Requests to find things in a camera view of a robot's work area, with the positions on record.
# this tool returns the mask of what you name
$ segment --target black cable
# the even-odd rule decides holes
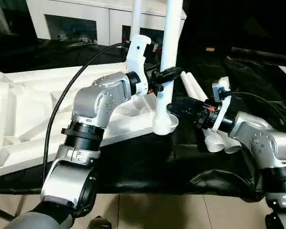
[[[282,121],[284,122],[285,126],[286,126],[286,118],[285,116],[275,107],[273,106],[273,104],[271,104],[269,101],[267,101],[266,99],[256,95],[256,94],[252,94],[249,92],[226,92],[225,95],[234,95],[234,94],[244,94],[244,95],[249,95],[249,96],[253,96],[259,100],[261,100],[262,102],[268,104],[273,110],[275,110],[278,115],[281,117]]]
[[[107,48],[101,50],[99,53],[97,53],[96,55],[94,55],[89,61],[88,63],[86,63],[83,67],[80,68],[80,70],[73,76],[73,78],[70,80],[70,82],[68,83],[68,85],[66,86],[66,88],[63,90],[61,96],[59,97],[53,112],[51,114],[50,120],[49,120],[49,124],[48,124],[48,128],[47,128],[47,133],[46,133],[46,138],[45,138],[45,142],[44,142],[44,152],[43,152],[43,168],[42,168],[42,180],[43,183],[45,181],[46,178],[46,173],[47,173],[47,161],[48,161],[48,151],[49,151],[49,141],[50,141],[50,133],[51,133],[51,129],[52,129],[52,124],[54,121],[54,118],[56,116],[56,113],[63,101],[63,99],[65,98],[67,92],[69,91],[69,89],[71,88],[72,84],[75,82],[75,80],[81,75],[81,73],[96,59],[98,58],[100,55],[102,55],[104,52],[108,51],[111,48],[115,48],[115,47],[119,47],[119,46],[124,46],[124,43],[118,43],[118,44],[113,44],[111,46],[108,46]]]

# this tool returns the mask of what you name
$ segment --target black connector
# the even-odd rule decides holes
[[[72,121],[61,133],[66,135],[65,145],[77,149],[98,151],[103,139],[104,129]]]

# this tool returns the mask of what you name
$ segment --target white pipe fitting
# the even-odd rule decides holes
[[[176,66],[182,0],[168,0],[164,27],[163,48],[160,71]],[[163,84],[164,90],[158,92],[156,115],[153,120],[153,132],[166,135],[171,132],[172,121],[166,106],[172,101],[174,82]]]

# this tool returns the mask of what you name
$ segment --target black tarp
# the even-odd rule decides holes
[[[61,42],[36,42],[42,47],[41,51],[32,42],[14,39],[13,46],[8,48],[7,43],[1,40],[0,71],[8,73],[73,66],[74,58],[78,58],[79,49],[41,55],[41,52],[53,52],[57,47],[62,52],[64,47]],[[98,46],[85,47],[76,64],[83,64],[99,49]],[[38,58],[34,57],[35,53],[39,54]],[[20,62],[17,59],[19,55],[30,58],[25,59],[27,62]],[[117,49],[98,63],[118,62],[123,58],[123,52]],[[212,82],[229,76],[233,91],[262,96],[275,103],[286,115],[286,75],[277,66],[210,56],[186,61],[178,58],[178,65],[193,73],[209,97],[212,96]],[[177,79],[174,95],[181,94],[185,94],[185,90],[181,80]],[[258,115],[275,128],[286,131],[269,107],[252,98],[233,98],[230,109]],[[102,147],[101,152],[99,193],[215,194],[240,197],[245,201],[259,201],[264,196],[262,178],[247,149],[229,155],[210,153],[204,145],[201,130],[186,120],[180,120],[170,135],[148,134]],[[41,166],[0,177],[0,193],[38,193],[40,185]]]

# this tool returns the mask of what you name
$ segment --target robotic arm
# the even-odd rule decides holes
[[[245,112],[226,113],[224,99],[230,96],[229,90],[217,82],[213,84],[213,91],[215,101],[222,102],[220,108],[210,101],[204,103],[179,97],[167,109],[202,129],[213,129],[219,120],[219,130],[250,150],[262,174],[266,202],[274,211],[266,216],[266,226],[268,229],[286,229],[286,133],[275,130],[260,117]]]
[[[41,190],[41,203],[31,212],[15,218],[7,229],[68,229],[75,218],[84,217],[93,208],[98,187],[98,158],[103,133],[114,109],[137,94],[162,91],[161,84],[174,80],[179,68],[144,72],[143,57],[150,38],[137,35],[127,55],[128,73],[114,73],[95,80],[75,96],[71,122],[61,133],[65,142]]]

